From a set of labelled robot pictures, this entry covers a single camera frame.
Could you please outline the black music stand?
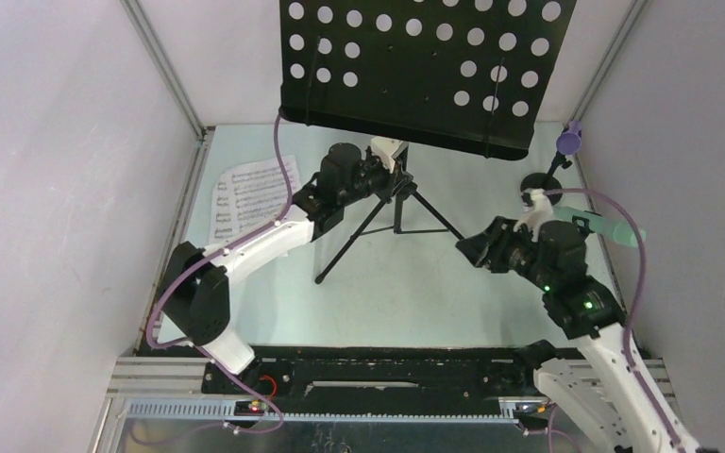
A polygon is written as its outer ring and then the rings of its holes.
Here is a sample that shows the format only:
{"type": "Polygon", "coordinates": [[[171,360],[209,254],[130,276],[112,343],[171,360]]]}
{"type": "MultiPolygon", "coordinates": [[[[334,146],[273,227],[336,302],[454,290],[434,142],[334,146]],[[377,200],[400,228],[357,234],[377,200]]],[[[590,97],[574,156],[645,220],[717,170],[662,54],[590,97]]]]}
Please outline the black music stand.
{"type": "Polygon", "coordinates": [[[573,1],[282,1],[279,115],[525,159],[573,1]]]}

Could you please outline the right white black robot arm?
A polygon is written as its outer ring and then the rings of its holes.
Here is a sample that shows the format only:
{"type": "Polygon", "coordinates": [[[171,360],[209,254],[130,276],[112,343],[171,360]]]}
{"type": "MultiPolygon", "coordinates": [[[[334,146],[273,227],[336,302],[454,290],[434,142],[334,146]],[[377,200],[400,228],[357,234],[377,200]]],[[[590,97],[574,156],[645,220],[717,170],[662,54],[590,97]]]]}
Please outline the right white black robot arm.
{"type": "Polygon", "coordinates": [[[604,391],[578,383],[548,342],[527,348],[531,358],[511,370],[522,394],[540,392],[601,452],[703,452],[654,384],[612,292],[588,275],[579,229],[550,220],[537,228],[496,217],[457,249],[476,268],[514,272],[542,292],[549,318],[590,365],[604,391]]]}

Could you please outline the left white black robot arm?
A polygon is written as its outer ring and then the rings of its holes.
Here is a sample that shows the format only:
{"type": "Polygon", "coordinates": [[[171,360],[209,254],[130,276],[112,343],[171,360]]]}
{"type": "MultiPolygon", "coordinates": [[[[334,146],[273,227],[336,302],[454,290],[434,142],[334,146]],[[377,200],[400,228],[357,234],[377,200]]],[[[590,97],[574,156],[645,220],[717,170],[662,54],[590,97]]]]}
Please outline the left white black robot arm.
{"type": "Polygon", "coordinates": [[[178,245],[163,276],[155,308],[182,332],[186,341],[225,368],[224,380],[238,393],[249,393],[261,380],[252,347],[230,324],[229,289],[291,250],[312,243],[339,225],[352,204],[376,196],[387,204],[411,182],[402,155],[409,145],[376,137],[365,150],[336,143],[320,169],[292,193],[284,215],[256,227],[238,240],[205,247],[178,245]]]}

